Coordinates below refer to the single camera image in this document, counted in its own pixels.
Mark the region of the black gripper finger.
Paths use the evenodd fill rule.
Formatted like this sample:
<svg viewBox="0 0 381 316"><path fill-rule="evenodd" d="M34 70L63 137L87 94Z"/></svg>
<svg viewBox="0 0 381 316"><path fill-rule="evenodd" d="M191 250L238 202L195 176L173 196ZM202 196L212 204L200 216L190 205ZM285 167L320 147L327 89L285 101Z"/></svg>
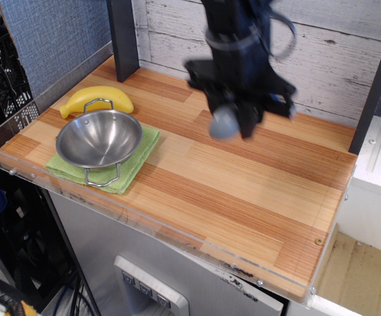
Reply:
<svg viewBox="0 0 381 316"><path fill-rule="evenodd" d="M211 114L214 114L219 108L225 107L235 110L234 102L228 100L222 92L205 90L208 108Z"/></svg>
<svg viewBox="0 0 381 316"><path fill-rule="evenodd" d="M250 138L264 116L264 106L254 101L239 101L237 105L237 120L242 138Z"/></svg>

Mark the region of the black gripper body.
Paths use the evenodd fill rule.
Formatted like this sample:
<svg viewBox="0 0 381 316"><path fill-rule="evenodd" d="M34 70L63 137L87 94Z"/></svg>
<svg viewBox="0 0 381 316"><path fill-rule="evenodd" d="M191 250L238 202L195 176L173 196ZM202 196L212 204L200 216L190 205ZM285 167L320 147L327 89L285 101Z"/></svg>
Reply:
<svg viewBox="0 0 381 316"><path fill-rule="evenodd" d="M209 41L211 59L193 59L185 62L189 85L201 91L222 92L226 98L259 98L272 95L285 103L288 115L293 117L295 107L292 95L295 87L276 74L270 65L268 38L220 43Z"/></svg>

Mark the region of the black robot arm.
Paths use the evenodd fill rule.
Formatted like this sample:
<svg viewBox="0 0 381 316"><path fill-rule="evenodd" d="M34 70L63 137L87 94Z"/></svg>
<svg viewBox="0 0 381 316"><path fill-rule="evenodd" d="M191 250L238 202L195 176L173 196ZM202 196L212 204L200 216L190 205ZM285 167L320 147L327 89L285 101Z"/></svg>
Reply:
<svg viewBox="0 0 381 316"><path fill-rule="evenodd" d="M295 115L293 84L279 76L270 59L282 59L293 50L291 40L281 54L271 50L273 19L292 34L293 23L272 10L270 1L203 1L205 39L211 59L188 60L189 86L205 93L212 115L209 135L227 140L252 136L265 112Z"/></svg>

